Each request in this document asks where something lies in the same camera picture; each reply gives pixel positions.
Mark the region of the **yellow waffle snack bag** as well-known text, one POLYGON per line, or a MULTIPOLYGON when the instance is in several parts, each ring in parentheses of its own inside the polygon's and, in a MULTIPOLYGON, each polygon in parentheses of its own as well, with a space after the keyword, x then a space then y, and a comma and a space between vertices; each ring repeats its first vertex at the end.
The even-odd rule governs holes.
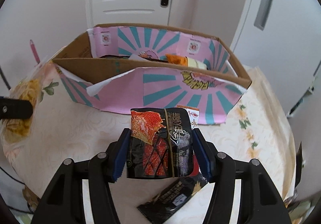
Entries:
POLYGON ((1 98, 2 136, 9 143, 19 142, 31 131, 35 109, 41 100, 46 68, 46 63, 39 63, 8 97, 1 98))

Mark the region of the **black red snack packet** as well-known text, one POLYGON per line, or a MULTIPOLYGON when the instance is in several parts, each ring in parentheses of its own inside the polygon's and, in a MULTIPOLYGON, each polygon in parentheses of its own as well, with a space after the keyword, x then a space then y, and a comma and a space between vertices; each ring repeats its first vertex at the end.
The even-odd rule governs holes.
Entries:
POLYGON ((182 107, 131 109, 127 177, 165 179, 195 176, 192 125, 182 107))

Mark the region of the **orange snack bag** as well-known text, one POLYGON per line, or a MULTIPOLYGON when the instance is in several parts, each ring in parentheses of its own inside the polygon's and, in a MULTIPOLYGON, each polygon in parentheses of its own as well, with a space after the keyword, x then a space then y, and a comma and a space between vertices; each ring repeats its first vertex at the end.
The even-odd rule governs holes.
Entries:
POLYGON ((184 56, 177 56, 172 54, 165 54, 168 63, 177 64, 181 66, 188 66, 188 58, 184 56))

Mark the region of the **floral bed sheet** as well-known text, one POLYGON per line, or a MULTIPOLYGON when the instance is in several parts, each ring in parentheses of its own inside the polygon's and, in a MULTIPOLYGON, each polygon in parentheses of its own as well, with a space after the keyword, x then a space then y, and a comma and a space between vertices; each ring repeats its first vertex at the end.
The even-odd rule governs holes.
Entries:
MULTIPOLYGON (((246 71, 252 84, 226 122, 199 128, 207 141, 233 159, 258 159, 281 197, 287 199, 293 196, 296 178, 293 133, 262 71, 257 67, 247 67, 246 71)), ((131 121, 129 115, 101 112, 73 102, 52 64, 41 72, 44 85, 54 85, 54 94, 44 96, 37 107, 28 137, 1 146, 18 176, 37 196, 43 195, 64 159, 92 158, 116 141, 131 121)))

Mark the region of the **black long snack bar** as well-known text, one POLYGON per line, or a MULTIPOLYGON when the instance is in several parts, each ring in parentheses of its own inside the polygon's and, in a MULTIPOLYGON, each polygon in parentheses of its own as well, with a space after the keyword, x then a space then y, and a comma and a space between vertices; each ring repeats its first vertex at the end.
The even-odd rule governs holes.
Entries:
POLYGON ((178 178, 150 201, 137 206, 137 210, 150 223, 165 223, 207 183, 201 173, 178 178))

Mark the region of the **pink cardboard snack box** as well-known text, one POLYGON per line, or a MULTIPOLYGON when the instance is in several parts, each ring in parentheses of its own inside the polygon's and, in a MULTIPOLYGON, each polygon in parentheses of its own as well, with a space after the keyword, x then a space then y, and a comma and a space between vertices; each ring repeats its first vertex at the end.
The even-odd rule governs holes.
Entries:
POLYGON ((99 24, 52 60, 71 99, 101 111, 188 106, 200 124, 221 124, 252 81, 224 42, 152 24, 99 24), (165 54, 188 58, 168 63, 165 54))

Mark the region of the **white wardrobe door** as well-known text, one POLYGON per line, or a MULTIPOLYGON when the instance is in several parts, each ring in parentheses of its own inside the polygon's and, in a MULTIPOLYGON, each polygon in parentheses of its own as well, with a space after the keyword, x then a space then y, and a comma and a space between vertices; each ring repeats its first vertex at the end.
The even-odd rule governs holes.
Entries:
POLYGON ((320 63, 318 0, 246 0, 232 47, 242 64, 262 70, 290 112, 320 63))

